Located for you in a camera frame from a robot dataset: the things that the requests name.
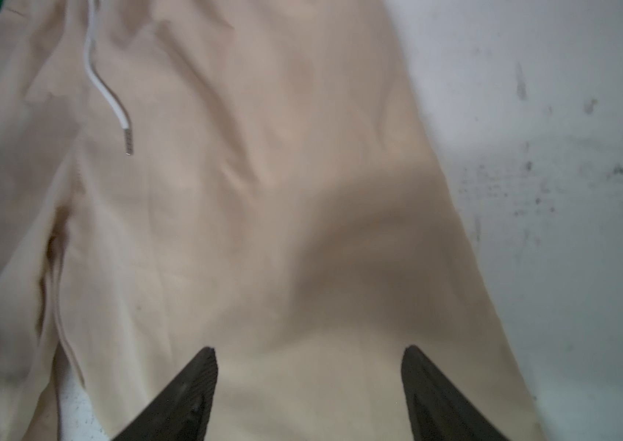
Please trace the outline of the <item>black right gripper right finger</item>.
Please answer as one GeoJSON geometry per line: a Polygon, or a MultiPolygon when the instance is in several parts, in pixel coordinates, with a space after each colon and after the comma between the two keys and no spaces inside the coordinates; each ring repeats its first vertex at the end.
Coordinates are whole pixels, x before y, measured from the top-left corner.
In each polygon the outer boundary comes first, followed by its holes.
{"type": "Polygon", "coordinates": [[[414,441],[506,441],[419,347],[403,352],[401,377],[414,441]]]}

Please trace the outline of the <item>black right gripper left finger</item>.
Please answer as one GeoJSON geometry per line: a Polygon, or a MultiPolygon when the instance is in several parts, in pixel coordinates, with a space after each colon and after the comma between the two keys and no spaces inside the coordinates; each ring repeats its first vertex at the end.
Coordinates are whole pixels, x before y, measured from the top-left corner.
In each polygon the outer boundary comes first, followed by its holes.
{"type": "Polygon", "coordinates": [[[204,441],[219,368],[204,347],[115,441],[204,441]]]}

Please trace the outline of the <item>beige drawstring shorts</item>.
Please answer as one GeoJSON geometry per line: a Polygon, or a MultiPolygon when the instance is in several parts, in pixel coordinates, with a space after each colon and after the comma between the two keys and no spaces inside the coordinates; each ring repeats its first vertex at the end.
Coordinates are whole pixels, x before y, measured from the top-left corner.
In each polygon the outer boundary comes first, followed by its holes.
{"type": "Polygon", "coordinates": [[[0,440],[58,352],[115,437],[204,347],[204,440],[414,440],[410,345],[542,439],[385,3],[2,3],[0,440]]]}

